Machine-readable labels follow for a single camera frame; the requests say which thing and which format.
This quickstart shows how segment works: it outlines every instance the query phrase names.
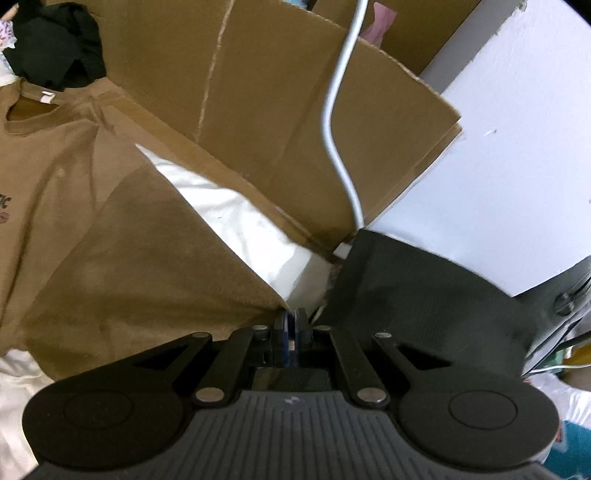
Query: white wall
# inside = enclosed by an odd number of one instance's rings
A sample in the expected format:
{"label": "white wall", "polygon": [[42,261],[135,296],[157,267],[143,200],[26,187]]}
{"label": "white wall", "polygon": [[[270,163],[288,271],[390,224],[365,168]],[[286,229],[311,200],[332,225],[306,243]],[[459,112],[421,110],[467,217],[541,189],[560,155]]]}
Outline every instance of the white wall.
{"label": "white wall", "polygon": [[515,9],[526,4],[527,0],[480,0],[423,70],[421,78],[436,92],[445,91]]}
{"label": "white wall", "polygon": [[591,254],[591,27],[516,10],[443,93],[463,135],[373,229],[519,294]]}

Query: cardboard flap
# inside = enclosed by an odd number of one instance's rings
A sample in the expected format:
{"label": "cardboard flap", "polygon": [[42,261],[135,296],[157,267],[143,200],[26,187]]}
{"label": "cardboard flap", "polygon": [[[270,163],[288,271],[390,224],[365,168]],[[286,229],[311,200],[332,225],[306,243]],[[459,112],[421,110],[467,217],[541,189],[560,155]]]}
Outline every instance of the cardboard flap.
{"label": "cardboard flap", "polygon": [[[329,247],[353,231],[320,130],[345,34],[289,4],[237,0],[197,137]],[[400,181],[458,119],[400,64],[358,41],[337,98],[333,132],[367,222],[379,213],[376,205],[396,198]]]}
{"label": "cardboard flap", "polygon": [[[280,0],[86,3],[111,80],[254,185],[313,242],[330,249],[352,233],[320,136],[344,28]],[[333,129],[368,222],[453,138],[458,119],[408,70],[358,41]]]}

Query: white cloth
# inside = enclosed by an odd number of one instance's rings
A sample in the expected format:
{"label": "white cloth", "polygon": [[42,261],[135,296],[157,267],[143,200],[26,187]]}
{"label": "white cloth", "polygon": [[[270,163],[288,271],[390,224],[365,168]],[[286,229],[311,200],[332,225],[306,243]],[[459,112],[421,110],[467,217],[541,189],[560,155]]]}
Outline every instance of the white cloth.
{"label": "white cloth", "polygon": [[0,358],[0,479],[18,480],[37,466],[22,432],[22,411],[51,383],[28,352],[10,350]]}
{"label": "white cloth", "polygon": [[[239,193],[138,148],[232,251],[291,307],[312,313],[320,305],[329,262],[291,242]],[[51,379],[28,352],[12,350],[0,358],[0,480],[19,480],[37,465],[22,432],[22,412],[30,398],[49,384]]]}
{"label": "white cloth", "polygon": [[211,229],[292,308],[320,306],[331,265],[301,247],[249,200],[137,145]]}
{"label": "white cloth", "polygon": [[4,53],[0,53],[0,87],[10,85],[18,80],[19,77],[14,75],[8,60]]}

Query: shirt tag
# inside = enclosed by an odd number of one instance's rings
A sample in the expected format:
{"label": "shirt tag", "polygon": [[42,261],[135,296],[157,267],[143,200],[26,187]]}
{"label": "shirt tag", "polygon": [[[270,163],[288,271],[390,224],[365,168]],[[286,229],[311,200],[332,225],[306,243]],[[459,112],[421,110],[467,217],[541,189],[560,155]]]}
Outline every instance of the shirt tag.
{"label": "shirt tag", "polygon": [[43,96],[41,97],[41,100],[39,100],[41,103],[51,103],[56,97],[56,94],[52,92],[42,92],[42,94]]}

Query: ribbed rubber surface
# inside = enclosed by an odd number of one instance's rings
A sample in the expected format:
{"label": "ribbed rubber surface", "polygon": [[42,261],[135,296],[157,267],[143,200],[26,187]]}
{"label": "ribbed rubber surface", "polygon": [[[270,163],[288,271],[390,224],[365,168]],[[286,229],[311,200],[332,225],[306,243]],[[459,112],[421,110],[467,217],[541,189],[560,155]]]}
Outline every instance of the ribbed rubber surface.
{"label": "ribbed rubber surface", "polygon": [[439,465],[407,445],[385,413],[340,392],[242,393],[195,415],[184,436],[148,462],[116,472],[43,465],[30,480],[554,480],[539,465],[498,474]]}

